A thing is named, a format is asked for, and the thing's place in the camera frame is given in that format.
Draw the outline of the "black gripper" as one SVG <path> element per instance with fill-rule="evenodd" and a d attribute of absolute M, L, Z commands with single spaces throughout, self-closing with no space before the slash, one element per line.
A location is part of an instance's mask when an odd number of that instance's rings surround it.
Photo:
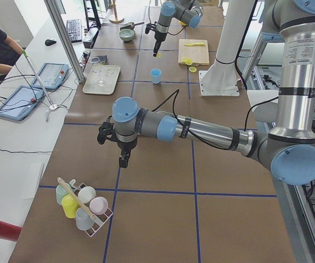
<path fill-rule="evenodd" d="M 154 45 L 154 49 L 153 49 L 153 56 L 156 57 L 160 46 L 161 46 L 161 42 L 164 42 L 166 37 L 167 37 L 167 32 L 160 32 L 158 30 L 155 30 L 155 34 L 154 34 L 154 38 L 156 40 L 155 45 Z"/>
<path fill-rule="evenodd" d="M 119 157 L 119 166 L 121 168 L 127 168 L 131 150 L 138 144 L 138 136 L 132 134 L 129 136 L 116 134 L 117 144 L 121 149 L 121 156 Z"/>

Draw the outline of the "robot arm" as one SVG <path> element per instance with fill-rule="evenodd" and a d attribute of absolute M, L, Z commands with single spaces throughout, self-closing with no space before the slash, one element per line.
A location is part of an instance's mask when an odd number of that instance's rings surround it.
<path fill-rule="evenodd" d="M 196 28 L 204 14 L 198 1 L 166 1 L 162 4 L 157 22 L 146 25 L 145 34 L 154 32 L 156 40 L 153 56 L 156 57 L 162 42 L 165 41 L 172 18 L 175 18 L 191 28 Z"/>
<path fill-rule="evenodd" d="M 130 97 L 112 106 L 111 140 L 121 149 L 119 166 L 127 167 L 138 136 L 172 141 L 175 136 L 196 139 L 223 151 L 237 151 L 251 158 L 281 181 L 304 185 L 315 179 L 315 1 L 266 1 L 261 38 L 284 43 L 282 75 L 274 106 L 257 106 L 275 125 L 266 135 L 247 128 L 229 127 L 240 113 L 237 104 L 235 64 L 254 12 L 255 1 L 231 1 L 213 65 L 200 78 L 201 94 L 215 99 L 207 107 L 224 120 L 223 125 L 194 116 L 177 115 L 156 108 L 139 107 Z"/>

